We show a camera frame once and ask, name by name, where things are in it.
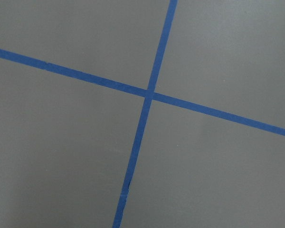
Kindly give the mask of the blue tape strip lengthwise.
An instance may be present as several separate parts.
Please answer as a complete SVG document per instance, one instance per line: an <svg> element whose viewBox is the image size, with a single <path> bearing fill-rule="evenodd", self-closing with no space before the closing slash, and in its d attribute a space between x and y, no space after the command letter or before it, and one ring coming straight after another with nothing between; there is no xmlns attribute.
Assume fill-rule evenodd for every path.
<svg viewBox="0 0 285 228"><path fill-rule="evenodd" d="M153 96L155 93L155 88L156 88L157 80L159 77L159 73L160 73L166 45L168 42L177 3L178 2L176 0L169 1L163 29L162 29L161 36L160 36L160 41L157 47L156 56L155 56L153 66L152 66L152 72L151 72L149 82L148 82L146 95L144 96L143 106L142 106L139 122L137 125L137 129L136 129L130 158L129 158L128 165L127 165L124 182L122 185L117 208L115 211L115 216L114 216L114 220L112 224L113 228L119 228L121 225L122 219L123 219L123 212L124 212L124 208L127 203L130 185L133 179L133 175L134 175L134 171L135 171L135 167L136 167L136 163L137 163L137 159L138 159L138 155L139 155L139 151L140 151L140 147L141 147L141 143L142 143L142 139L144 135L144 130L146 127L150 107L151 107Z"/></svg>

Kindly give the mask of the blue tape strip crosswise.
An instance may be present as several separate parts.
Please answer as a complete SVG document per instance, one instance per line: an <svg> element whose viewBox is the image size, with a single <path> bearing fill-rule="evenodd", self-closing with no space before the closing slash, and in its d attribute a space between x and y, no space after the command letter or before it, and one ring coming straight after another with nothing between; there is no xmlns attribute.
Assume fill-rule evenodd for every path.
<svg viewBox="0 0 285 228"><path fill-rule="evenodd" d="M5 59L5 60L9 60L12 62L20 63L23 65L27 65L30 67L46 70L46 71L49 71L51 73L56 73L59 75L68 76L68 77L75 78L75 79L82 80L82 81L86 81L86 82L89 82L92 84L96 84L96 85L108 87L111 89L115 89L118 91L126 92L126 93L129 93L132 95L137 95L137 96L140 96L143 98L146 95L146 91L147 91L146 89L138 88L138 87L135 87L132 85L128 85L128 84L120 83L120 82L113 81L110 79L106 79L103 77L84 73L84 72L81 72L78 70L70 69L70 68L67 68L64 66L59 66L59 65L52 64L52 63L42 61L39 59L35 59L32 57L27 57L27 56L20 55L20 54L14 53L14 52L6 51L3 49L0 49L0 58ZM263 130L263 131L267 131L267 132L271 132L271 133L275 133L275 134L285 136L285 128L281 128L281 127L277 127L277 126L270 125L267 123L263 123L260 121L256 121L253 119L245 118L245 117L242 117L239 115L227 113L227 112L224 112L221 110L217 110L217 109L210 108L207 106L203 106L203 105L199 105L199 104L192 103L189 101L181 100L181 99L174 98L171 96L167 96L167 95L163 95L163 94L159 94L159 93L154 93L153 100L159 101L159 102L162 102L165 104L181 107L184 109L192 110L192 111L195 111L198 113L210 115L210 116L217 117L220 119L228 120L228 121L231 121L234 123L243 124L246 126L250 126L253 128Z"/></svg>

